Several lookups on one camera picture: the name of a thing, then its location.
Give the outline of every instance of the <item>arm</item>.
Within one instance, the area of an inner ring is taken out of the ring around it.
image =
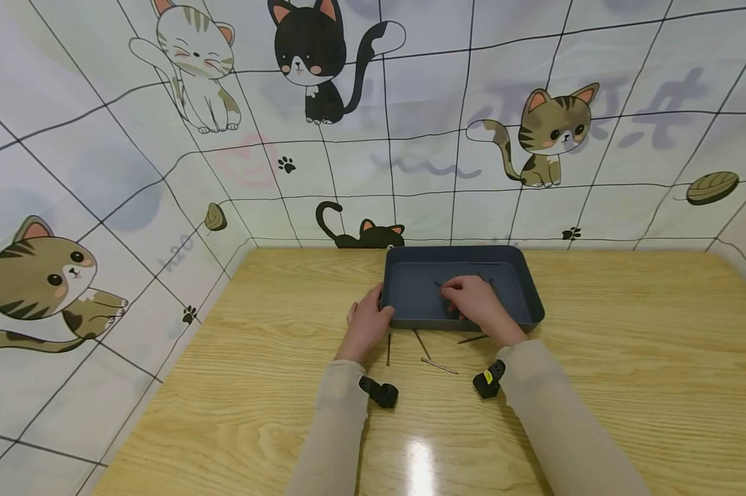
[[[362,362],[383,338],[395,313],[392,307],[378,310],[381,287],[372,288],[348,312],[345,339],[322,377],[315,417],[285,496],[355,494],[359,444],[367,418],[368,396],[359,386]]]
[[[480,324],[501,346],[499,381],[556,496],[644,496],[648,487],[629,459],[572,390],[560,364],[526,336],[477,276],[447,281],[442,296],[461,318]]]
[[[352,496],[367,393],[359,387],[362,365],[350,360],[331,362],[315,401],[315,417],[301,448],[285,496]]]
[[[503,348],[499,381],[555,496],[644,496],[632,462],[573,391],[540,341]]]

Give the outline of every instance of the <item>cat tail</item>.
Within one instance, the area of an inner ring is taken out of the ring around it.
[[[336,210],[337,212],[342,212],[342,205],[334,202],[321,202],[320,205],[318,205],[318,208],[315,210],[315,219],[318,221],[318,225],[320,226],[320,228],[324,230],[324,233],[332,240],[337,240],[337,235],[332,233],[331,229],[328,229],[326,221],[322,218],[322,213],[324,213],[325,209],[332,209]]]
[[[0,329],[0,349],[1,348],[19,348],[34,351],[43,351],[45,353],[63,353],[74,350],[84,343],[84,339],[74,339],[71,341],[43,341],[32,336],[13,333]]]
[[[359,51],[356,54],[356,79],[353,82],[353,93],[351,100],[345,107],[345,114],[350,114],[362,100],[362,84],[364,72],[373,57],[379,54],[394,52],[406,42],[406,30],[402,24],[394,21],[379,22],[369,28],[362,41],[359,43]]]
[[[129,50],[133,52],[134,56],[142,59],[142,61],[152,65],[154,68],[160,69],[160,71],[166,75],[166,79],[169,79],[169,83],[172,85],[172,94],[174,95],[174,106],[176,111],[180,113],[180,116],[188,120],[185,116],[185,97],[183,95],[183,85],[180,84],[180,80],[176,77],[174,66],[160,50],[160,48],[153,45],[144,38],[131,38],[131,41],[127,44]]]
[[[472,141],[483,141],[498,146],[502,152],[505,176],[522,183],[522,178],[514,170],[513,161],[510,159],[510,136],[505,126],[491,119],[474,121],[466,128],[466,137]]]

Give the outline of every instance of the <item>cat illustration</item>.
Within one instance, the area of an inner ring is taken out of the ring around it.
[[[536,89],[526,99],[519,128],[519,144],[532,155],[521,174],[510,160],[510,137],[505,126],[490,119],[473,122],[466,137],[473,141],[494,142],[502,151],[505,174],[530,187],[560,184],[560,155],[580,146],[590,127],[590,103],[599,84],[587,85],[571,95],[551,98]]]
[[[20,320],[60,313],[77,338],[44,341],[0,329],[0,348],[61,353],[111,329],[127,300],[91,288],[96,273],[97,261],[89,250],[54,236],[44,220],[29,216],[0,252],[0,312]]]
[[[295,7],[284,0],[268,0],[268,10],[277,25],[274,38],[279,68],[290,83],[306,88],[307,122],[334,124],[350,114],[362,98],[364,71],[373,57],[404,45],[406,30],[394,21],[369,28],[359,43],[356,78],[348,105],[331,79],[345,67],[346,46],[340,4],[317,0],[314,7]]]
[[[359,226],[359,239],[347,234],[334,234],[328,229],[324,220],[324,210],[332,209],[342,212],[342,206],[334,202],[321,202],[315,210],[315,218],[324,233],[327,234],[337,247],[362,247],[363,249],[386,249],[387,247],[403,246],[404,226],[390,225],[388,227],[373,224],[372,220],[364,219]]]
[[[159,47],[133,38],[129,50],[166,74],[180,116],[201,134],[238,129],[238,104],[219,82],[232,72],[235,30],[170,0],[152,0],[152,6]]]

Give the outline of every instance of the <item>table surface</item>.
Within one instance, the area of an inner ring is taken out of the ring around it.
[[[654,495],[746,495],[746,282],[705,253],[525,251],[546,308],[533,333]],[[248,255],[102,476],[96,496],[280,495],[309,429],[345,315],[384,251]],[[368,374],[358,495],[550,495],[504,398],[471,380],[488,339],[394,329]]]

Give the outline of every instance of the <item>wall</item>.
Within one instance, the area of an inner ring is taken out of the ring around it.
[[[0,0],[0,494],[89,494],[256,246],[746,278],[746,0],[272,2]]]

